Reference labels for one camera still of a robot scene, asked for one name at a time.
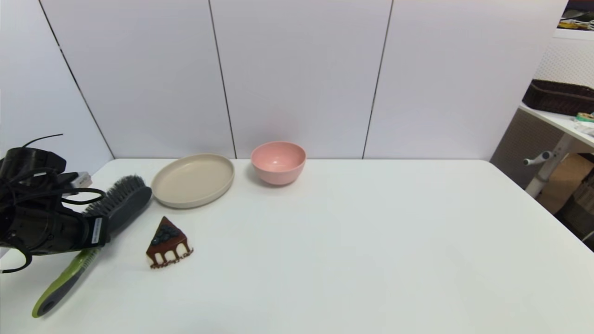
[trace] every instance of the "wicker basket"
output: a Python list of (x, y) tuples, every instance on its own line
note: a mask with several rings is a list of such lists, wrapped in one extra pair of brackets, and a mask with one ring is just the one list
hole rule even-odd
[(594, 112), (594, 89), (576, 84), (532, 80), (524, 103), (532, 109), (575, 116)]

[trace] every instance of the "chocolate cake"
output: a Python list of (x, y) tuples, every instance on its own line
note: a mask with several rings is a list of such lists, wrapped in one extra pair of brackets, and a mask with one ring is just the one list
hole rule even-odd
[(172, 222), (163, 217), (147, 249), (151, 269), (163, 268), (188, 257), (194, 251), (188, 238)]

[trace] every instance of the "round plate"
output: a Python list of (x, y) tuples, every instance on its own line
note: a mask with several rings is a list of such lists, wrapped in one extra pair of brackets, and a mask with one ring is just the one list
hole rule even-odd
[(235, 169), (221, 155), (193, 155), (165, 166), (154, 177), (153, 195), (164, 205), (186, 209), (205, 205), (231, 187)]

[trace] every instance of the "wall panel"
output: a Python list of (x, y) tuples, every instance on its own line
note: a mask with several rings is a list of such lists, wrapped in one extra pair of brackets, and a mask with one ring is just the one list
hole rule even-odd
[(395, 0), (365, 158), (485, 159), (564, 0)]
[(0, 34), (0, 157), (32, 147), (67, 161), (67, 171), (96, 172), (113, 159), (84, 104), (37, 0), (3, 0)]
[(208, 0), (42, 0), (116, 157), (234, 157)]
[(211, 0), (238, 157), (361, 158), (389, 0)]

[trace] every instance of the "green handle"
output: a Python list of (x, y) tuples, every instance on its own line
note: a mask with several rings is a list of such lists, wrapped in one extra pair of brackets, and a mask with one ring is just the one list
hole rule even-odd
[(41, 295), (37, 304), (33, 307), (33, 317), (38, 318), (56, 306), (100, 252), (101, 248), (88, 248), (76, 255), (62, 274)]

